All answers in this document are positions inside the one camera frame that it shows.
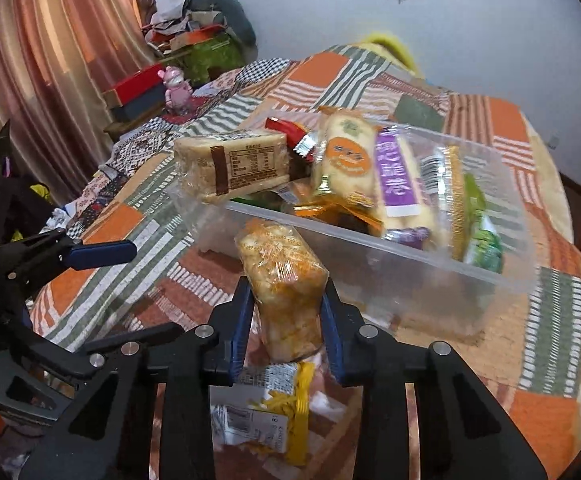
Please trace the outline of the green jelly cup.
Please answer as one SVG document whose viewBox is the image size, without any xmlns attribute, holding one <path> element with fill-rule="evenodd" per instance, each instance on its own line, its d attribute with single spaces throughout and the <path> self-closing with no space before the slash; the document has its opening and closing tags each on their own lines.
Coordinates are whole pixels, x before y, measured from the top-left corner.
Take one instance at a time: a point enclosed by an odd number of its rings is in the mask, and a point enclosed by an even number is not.
<svg viewBox="0 0 581 480">
<path fill-rule="evenodd" d="M 501 237 L 487 214 L 487 201 L 473 174 L 464 174 L 466 209 L 469 223 L 464 262 L 479 269 L 501 274 L 504 255 Z"/>
</svg>

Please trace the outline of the clear plastic storage bin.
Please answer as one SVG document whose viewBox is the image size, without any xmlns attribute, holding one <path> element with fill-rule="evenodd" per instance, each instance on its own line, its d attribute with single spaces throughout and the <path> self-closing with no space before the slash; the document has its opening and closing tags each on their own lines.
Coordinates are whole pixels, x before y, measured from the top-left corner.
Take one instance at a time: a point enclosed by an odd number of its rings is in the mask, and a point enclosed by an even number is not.
<svg viewBox="0 0 581 480">
<path fill-rule="evenodd" d="M 455 261 L 440 249 L 399 247 L 343 226 L 300 218 L 271 192 L 258 200 L 240 198 L 217 205 L 197 200 L 178 184 L 170 185 L 167 194 L 202 252 L 235 257 L 234 238 L 252 219 L 293 226 L 325 264 L 343 300 L 421 330 L 470 337 L 489 318 L 531 294 L 537 284 L 534 244 L 521 199 L 493 148 L 422 128 L 405 131 L 424 143 L 458 146 L 459 158 L 484 192 L 485 212 L 502 239 L 501 272 Z"/>
</svg>

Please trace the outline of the striped orange curtain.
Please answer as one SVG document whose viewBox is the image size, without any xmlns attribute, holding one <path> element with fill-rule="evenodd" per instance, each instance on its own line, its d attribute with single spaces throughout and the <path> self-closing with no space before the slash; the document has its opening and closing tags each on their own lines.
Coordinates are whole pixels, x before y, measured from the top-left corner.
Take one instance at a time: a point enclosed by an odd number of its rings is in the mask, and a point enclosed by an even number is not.
<svg viewBox="0 0 581 480">
<path fill-rule="evenodd" d="M 0 0 L 0 129 L 53 197 L 80 195 L 106 162 L 105 91 L 153 63 L 135 0 Z"/>
</svg>

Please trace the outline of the puffed corn snack pack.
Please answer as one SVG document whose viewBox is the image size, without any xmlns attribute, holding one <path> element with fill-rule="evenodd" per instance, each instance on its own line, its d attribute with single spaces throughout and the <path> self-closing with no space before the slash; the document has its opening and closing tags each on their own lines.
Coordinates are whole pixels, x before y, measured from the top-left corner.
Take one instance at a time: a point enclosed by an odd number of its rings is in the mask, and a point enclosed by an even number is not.
<svg viewBox="0 0 581 480">
<path fill-rule="evenodd" d="M 323 343 L 319 310 L 328 270 L 292 226 L 251 220 L 235 243 L 270 359 L 289 363 L 311 356 Z"/>
</svg>

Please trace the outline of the patchwork bed quilt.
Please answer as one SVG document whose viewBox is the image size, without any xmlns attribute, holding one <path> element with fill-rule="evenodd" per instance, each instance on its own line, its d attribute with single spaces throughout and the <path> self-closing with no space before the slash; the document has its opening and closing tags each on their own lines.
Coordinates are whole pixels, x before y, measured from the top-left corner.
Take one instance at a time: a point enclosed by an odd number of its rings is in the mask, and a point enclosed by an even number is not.
<svg viewBox="0 0 581 480">
<path fill-rule="evenodd" d="M 556 167 L 511 102 L 427 84 L 386 56 L 333 47 L 221 76 L 192 119 L 157 118 L 97 178 L 112 202 L 85 243 L 128 263 L 69 270 L 34 330 L 76 351 L 255 289 L 248 365 L 281 385 L 211 396 L 224 479 L 360 476 L 362 392 L 345 388 L 317 298 L 326 286 L 405 344 L 446 340 L 563 478 L 581 451 L 581 252 Z"/>
</svg>

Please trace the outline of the grey pillow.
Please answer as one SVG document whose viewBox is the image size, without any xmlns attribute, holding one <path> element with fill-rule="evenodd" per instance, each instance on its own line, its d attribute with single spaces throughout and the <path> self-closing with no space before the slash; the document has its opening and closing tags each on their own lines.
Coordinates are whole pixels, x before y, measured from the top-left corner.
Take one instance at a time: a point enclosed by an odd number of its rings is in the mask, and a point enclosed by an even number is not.
<svg viewBox="0 0 581 480">
<path fill-rule="evenodd" d="M 184 0 L 182 11 L 185 14 L 210 13 L 213 23 L 222 18 L 228 32 L 246 49 L 257 45 L 257 36 L 238 0 Z"/>
</svg>

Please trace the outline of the yellow grey snack packet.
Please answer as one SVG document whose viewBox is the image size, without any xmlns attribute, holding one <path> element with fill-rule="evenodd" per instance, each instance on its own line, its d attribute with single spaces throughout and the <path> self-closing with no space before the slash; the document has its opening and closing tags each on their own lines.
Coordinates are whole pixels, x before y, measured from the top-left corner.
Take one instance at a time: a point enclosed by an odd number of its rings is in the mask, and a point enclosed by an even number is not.
<svg viewBox="0 0 581 480">
<path fill-rule="evenodd" d="M 307 463 L 311 362 L 246 367 L 231 387 L 210 388 L 213 444 L 247 445 L 282 456 L 292 466 Z"/>
</svg>

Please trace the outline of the orange label rice cracker pack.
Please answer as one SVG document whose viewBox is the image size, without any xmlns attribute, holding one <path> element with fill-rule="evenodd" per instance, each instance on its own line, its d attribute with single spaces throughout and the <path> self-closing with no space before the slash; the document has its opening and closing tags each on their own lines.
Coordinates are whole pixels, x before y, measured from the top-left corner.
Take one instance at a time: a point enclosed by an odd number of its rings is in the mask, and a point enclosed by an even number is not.
<svg viewBox="0 0 581 480">
<path fill-rule="evenodd" d="M 375 125 L 351 110 L 326 114 L 313 155 L 313 195 L 349 206 L 373 207 L 377 133 Z"/>
</svg>

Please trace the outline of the pink rabbit toy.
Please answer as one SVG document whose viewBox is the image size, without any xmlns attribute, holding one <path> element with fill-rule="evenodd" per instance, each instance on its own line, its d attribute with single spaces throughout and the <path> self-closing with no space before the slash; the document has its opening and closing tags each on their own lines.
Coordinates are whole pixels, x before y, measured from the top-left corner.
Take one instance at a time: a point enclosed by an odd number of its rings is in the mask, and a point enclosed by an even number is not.
<svg viewBox="0 0 581 480">
<path fill-rule="evenodd" d="M 185 79 L 183 70 L 176 66 L 167 66 L 158 70 L 158 76 L 164 84 L 164 102 L 172 113 L 181 114 L 188 108 L 193 95 L 193 88 Z"/>
</svg>

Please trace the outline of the purple label rice cracker pack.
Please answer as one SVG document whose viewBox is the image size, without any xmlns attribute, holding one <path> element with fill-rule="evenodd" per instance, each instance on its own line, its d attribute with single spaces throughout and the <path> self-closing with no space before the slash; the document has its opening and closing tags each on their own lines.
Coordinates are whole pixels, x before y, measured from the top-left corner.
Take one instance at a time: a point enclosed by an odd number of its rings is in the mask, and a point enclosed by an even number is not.
<svg viewBox="0 0 581 480">
<path fill-rule="evenodd" d="M 438 208 L 426 191 L 413 143 L 399 127 L 377 132 L 374 148 L 375 206 L 379 237 L 416 249 L 438 243 Z"/>
</svg>

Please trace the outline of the red snack packet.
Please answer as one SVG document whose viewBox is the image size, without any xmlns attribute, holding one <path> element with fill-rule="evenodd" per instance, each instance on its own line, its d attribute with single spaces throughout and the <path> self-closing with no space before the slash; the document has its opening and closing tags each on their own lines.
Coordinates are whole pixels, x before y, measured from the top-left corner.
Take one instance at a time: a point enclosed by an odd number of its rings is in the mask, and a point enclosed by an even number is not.
<svg viewBox="0 0 581 480">
<path fill-rule="evenodd" d="M 264 128 L 284 133 L 289 150 L 308 162 L 313 162 L 317 141 L 315 131 L 307 130 L 296 122 L 275 117 L 266 118 Z"/>
</svg>

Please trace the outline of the pale cake block pack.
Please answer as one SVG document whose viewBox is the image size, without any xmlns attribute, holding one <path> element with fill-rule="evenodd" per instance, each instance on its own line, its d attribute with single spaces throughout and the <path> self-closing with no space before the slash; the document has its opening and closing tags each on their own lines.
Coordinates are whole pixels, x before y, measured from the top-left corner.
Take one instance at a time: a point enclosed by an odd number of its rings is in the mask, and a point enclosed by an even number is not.
<svg viewBox="0 0 581 480">
<path fill-rule="evenodd" d="M 289 181 L 287 139 L 273 130 L 181 138 L 174 141 L 173 155 L 181 188 L 205 203 L 270 190 Z"/>
</svg>

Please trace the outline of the red and black box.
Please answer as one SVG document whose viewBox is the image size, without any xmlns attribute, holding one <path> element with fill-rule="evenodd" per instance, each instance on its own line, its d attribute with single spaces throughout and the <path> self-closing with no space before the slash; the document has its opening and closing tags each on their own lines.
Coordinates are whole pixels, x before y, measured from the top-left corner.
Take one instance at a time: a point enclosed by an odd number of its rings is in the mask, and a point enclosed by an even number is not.
<svg viewBox="0 0 581 480">
<path fill-rule="evenodd" d="M 103 93 L 107 108 L 116 122 L 133 122 L 156 106 L 164 106 L 164 71 L 161 64 L 139 70 Z"/>
</svg>

